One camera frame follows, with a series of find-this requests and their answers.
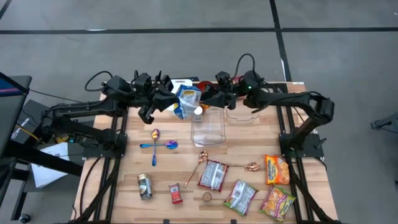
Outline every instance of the gray concrete floor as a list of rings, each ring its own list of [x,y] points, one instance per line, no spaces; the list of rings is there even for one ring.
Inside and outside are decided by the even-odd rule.
[[[278,0],[282,27],[398,27],[394,0]],[[12,0],[0,30],[273,27],[269,1]],[[395,223],[398,212],[398,138],[373,131],[369,122],[398,111],[398,32],[283,34],[293,81],[305,82],[336,103],[332,123],[319,128],[339,219],[346,223]],[[173,77],[212,80],[233,72],[246,52],[269,81],[283,81],[277,39],[270,33],[0,35],[0,71],[32,75],[32,89],[83,101],[97,100],[84,83],[109,70],[131,79],[135,69]],[[250,68],[242,63],[242,71]],[[62,102],[29,94],[46,105]],[[70,218],[79,178],[65,177],[28,194],[31,223]],[[9,221],[18,193],[12,182],[0,209]]]

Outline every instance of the yellow snack bag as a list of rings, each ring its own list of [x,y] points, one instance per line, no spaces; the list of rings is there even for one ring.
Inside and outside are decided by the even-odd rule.
[[[259,212],[268,214],[272,218],[282,222],[294,200],[296,198],[286,193],[284,189],[273,185],[269,189],[266,199],[262,202]]]
[[[266,184],[288,184],[289,166],[279,156],[266,155]]]

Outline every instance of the wooden table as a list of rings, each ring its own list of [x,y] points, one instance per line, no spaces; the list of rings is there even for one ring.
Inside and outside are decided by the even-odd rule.
[[[287,86],[290,92],[305,91],[303,83],[287,83]],[[240,110],[240,108],[243,108],[243,105],[237,106],[236,109]],[[154,113],[155,121],[148,125],[141,121],[137,112],[138,109],[135,108],[129,110],[126,129],[129,140],[126,155],[121,160],[112,223],[162,223],[163,219],[169,219],[171,223],[230,223],[231,219],[236,219],[238,223],[276,223],[267,215],[257,212],[270,188],[269,185],[265,184],[264,154],[280,155],[278,142],[280,129],[275,106],[270,106],[261,111],[260,117],[247,126],[237,126],[225,122],[226,141],[220,146],[205,148],[209,153],[209,159],[230,164],[258,162],[261,165],[261,170],[250,172],[241,167],[230,167],[222,193],[219,193],[197,186],[200,175],[205,168],[205,165],[202,164],[194,173],[187,188],[181,189],[183,203],[180,205],[171,203],[168,185],[178,182],[183,186],[198,162],[199,153],[204,148],[195,147],[190,140],[190,119],[180,120],[168,111],[163,113],[156,111]],[[293,112],[295,124],[299,125],[301,120],[294,110]],[[306,118],[304,111],[299,110],[299,113],[304,119]],[[283,108],[283,114],[285,126],[289,130],[285,108]],[[96,128],[108,128],[110,126],[111,118],[107,116],[96,117]],[[178,148],[175,150],[165,147],[157,148],[157,166],[155,167],[151,164],[152,148],[141,149],[139,147],[142,143],[153,142],[150,134],[154,128],[161,131],[159,142],[178,141]],[[75,200],[75,208],[78,211],[81,186],[94,160],[87,160],[83,168]],[[310,193],[327,215],[337,219],[324,166],[311,158],[304,158],[303,163]],[[88,179],[83,199],[84,208],[89,205],[98,191],[102,169],[103,159],[99,161]],[[137,175],[141,173],[149,174],[152,177],[154,198],[151,200],[141,200],[140,198]],[[223,205],[223,200],[232,191],[237,179],[246,181],[259,190],[249,207],[247,217],[241,217],[235,211]],[[280,186],[290,191],[289,185]],[[213,199],[210,202],[204,202],[201,197],[204,192],[209,191]],[[298,194],[303,219],[307,219],[304,201],[299,190]],[[108,195],[105,195],[101,208],[101,219],[104,219],[106,213],[107,200]],[[295,223],[293,207],[287,212],[285,223]]]

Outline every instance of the rose gold spoon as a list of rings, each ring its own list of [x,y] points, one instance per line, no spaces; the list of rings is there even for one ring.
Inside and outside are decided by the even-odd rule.
[[[188,185],[189,180],[192,178],[192,176],[193,176],[193,174],[195,173],[195,171],[197,170],[198,166],[199,166],[202,162],[207,161],[207,157],[208,157],[208,153],[207,153],[206,151],[203,151],[203,152],[200,153],[198,164],[197,164],[197,166],[194,168],[194,170],[192,171],[191,175],[188,177],[188,180],[185,181],[184,188]]]
[[[260,169],[260,165],[257,162],[251,162],[248,165],[237,165],[237,164],[226,164],[226,165],[230,167],[244,167],[250,171],[257,171]]]

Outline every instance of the transparent plastic box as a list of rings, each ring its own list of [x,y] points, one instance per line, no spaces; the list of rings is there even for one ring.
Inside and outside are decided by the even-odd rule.
[[[199,117],[193,114],[191,141],[196,147],[223,143],[225,141],[224,109],[211,106]]]
[[[243,105],[244,99],[245,97],[240,97],[236,99],[235,110],[225,109],[226,122],[228,124],[247,125],[253,123],[260,116],[260,112],[251,113],[255,109],[251,109]]]

